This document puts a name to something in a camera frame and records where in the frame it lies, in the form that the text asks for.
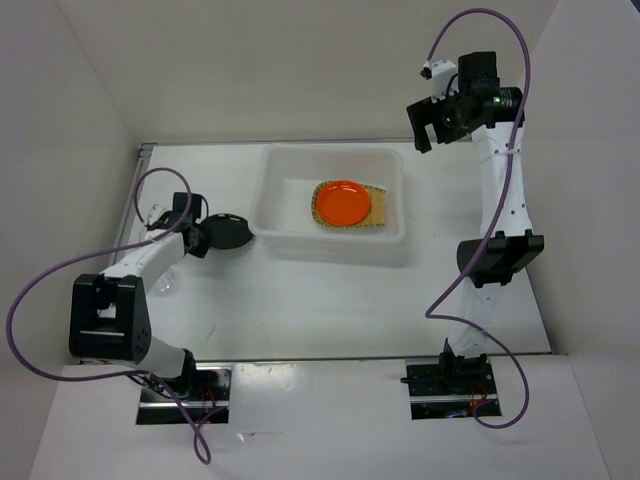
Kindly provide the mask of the black round plate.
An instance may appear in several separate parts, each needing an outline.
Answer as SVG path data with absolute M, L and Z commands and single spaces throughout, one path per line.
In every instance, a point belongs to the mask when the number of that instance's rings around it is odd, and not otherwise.
M 248 221 L 234 214 L 215 214 L 207 217 L 201 225 L 206 231 L 210 246 L 219 250 L 243 247 L 254 238 Z

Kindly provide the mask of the clear faceted plastic cup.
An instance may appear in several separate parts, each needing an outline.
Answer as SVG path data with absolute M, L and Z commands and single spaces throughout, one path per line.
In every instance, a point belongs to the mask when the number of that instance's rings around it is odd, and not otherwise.
M 158 296 L 170 294 L 175 289 L 175 277 L 171 271 L 159 277 L 151 288 L 151 293 Z

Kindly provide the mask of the orange plastic plate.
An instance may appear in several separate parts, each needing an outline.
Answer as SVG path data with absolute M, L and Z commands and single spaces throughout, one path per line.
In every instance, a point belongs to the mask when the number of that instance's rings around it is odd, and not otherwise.
M 371 199 L 363 185 L 351 180 L 334 180 L 319 187 L 313 207 L 319 219 L 329 226 L 350 227 L 366 218 Z

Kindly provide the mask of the woven bamboo tray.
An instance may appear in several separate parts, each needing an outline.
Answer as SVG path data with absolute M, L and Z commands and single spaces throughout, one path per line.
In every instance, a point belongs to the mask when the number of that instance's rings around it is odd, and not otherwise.
M 386 225 L 386 191 L 380 187 L 373 186 L 373 185 L 366 185 L 362 183 L 359 183 L 359 184 L 365 187 L 371 199 L 371 208 L 364 220 L 350 227 L 332 227 L 324 223 L 323 221 L 321 221 L 317 216 L 317 214 L 314 212 L 313 200 L 315 198 L 315 194 L 317 193 L 319 187 L 328 182 L 329 181 L 325 181 L 319 184 L 315 188 L 311 197 L 311 206 L 310 206 L 311 216 L 313 221 L 316 224 L 325 228 L 336 229 L 336 230 L 378 228 L 378 227 L 384 227 Z

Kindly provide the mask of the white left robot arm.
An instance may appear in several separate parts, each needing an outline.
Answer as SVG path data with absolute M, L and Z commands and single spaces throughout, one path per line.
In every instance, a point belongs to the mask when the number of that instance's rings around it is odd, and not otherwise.
M 172 209 L 149 227 L 142 247 L 99 274 L 83 274 L 75 280 L 69 334 L 72 356 L 154 374 L 180 400 L 210 388 L 214 376 L 197 369 L 189 350 L 153 336 L 147 305 L 147 294 L 170 267 L 188 254 L 206 255 L 209 241 L 197 220 L 207 211 L 203 196 L 174 194 Z

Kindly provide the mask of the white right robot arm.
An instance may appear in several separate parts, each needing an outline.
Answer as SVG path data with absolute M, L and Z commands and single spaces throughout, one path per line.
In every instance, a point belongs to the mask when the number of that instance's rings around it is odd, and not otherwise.
M 478 238 L 459 243 L 456 261 L 463 289 L 463 330 L 446 341 L 431 378 L 408 384 L 446 393 L 468 392 L 488 373 L 485 331 L 500 291 L 544 249 L 527 211 L 521 147 L 526 96 L 504 87 L 494 52 L 474 52 L 458 61 L 425 61 L 421 75 L 434 83 L 431 96 L 411 104 L 407 114 L 414 145 L 425 154 L 434 143 L 470 137 L 478 155 L 482 220 Z

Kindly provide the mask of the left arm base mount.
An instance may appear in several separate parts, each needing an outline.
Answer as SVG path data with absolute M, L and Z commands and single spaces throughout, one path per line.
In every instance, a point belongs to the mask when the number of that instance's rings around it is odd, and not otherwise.
M 175 391 L 189 417 L 197 424 L 227 424 L 231 397 L 231 364 L 198 363 L 196 385 L 184 390 L 175 381 Z M 178 406 L 156 380 L 137 377 L 141 387 L 136 424 L 142 426 L 186 424 Z

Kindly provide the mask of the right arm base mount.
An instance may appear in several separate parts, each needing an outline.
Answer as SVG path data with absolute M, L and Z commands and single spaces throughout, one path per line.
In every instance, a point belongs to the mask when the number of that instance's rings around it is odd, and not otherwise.
M 492 366 L 485 355 L 462 360 L 407 361 L 400 382 L 407 387 L 411 419 L 499 417 Z

